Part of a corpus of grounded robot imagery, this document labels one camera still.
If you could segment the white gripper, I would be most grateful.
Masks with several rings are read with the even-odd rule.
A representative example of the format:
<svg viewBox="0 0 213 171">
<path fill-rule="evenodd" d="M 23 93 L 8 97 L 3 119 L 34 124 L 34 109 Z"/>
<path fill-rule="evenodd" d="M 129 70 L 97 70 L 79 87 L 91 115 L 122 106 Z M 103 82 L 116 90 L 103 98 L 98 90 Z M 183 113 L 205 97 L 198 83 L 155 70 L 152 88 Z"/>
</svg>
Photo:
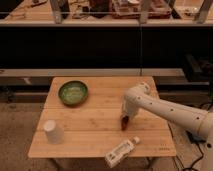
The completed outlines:
<svg viewBox="0 0 213 171">
<path fill-rule="evenodd" d="M 139 112 L 139 107 L 130 102 L 128 100 L 124 100 L 122 104 L 122 115 L 121 117 L 128 117 L 129 119 L 133 119 Z"/>
</svg>

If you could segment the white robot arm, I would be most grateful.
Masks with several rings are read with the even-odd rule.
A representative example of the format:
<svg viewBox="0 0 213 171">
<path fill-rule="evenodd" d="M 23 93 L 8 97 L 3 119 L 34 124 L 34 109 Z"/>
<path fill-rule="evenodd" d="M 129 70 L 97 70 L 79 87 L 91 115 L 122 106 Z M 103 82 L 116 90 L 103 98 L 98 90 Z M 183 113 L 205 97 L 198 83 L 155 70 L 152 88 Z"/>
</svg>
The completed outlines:
<svg viewBox="0 0 213 171">
<path fill-rule="evenodd" d="M 150 87 L 142 82 L 124 94 L 121 129 L 127 128 L 140 108 L 143 108 L 204 140 L 213 139 L 213 112 L 169 102 L 150 95 Z"/>
</svg>

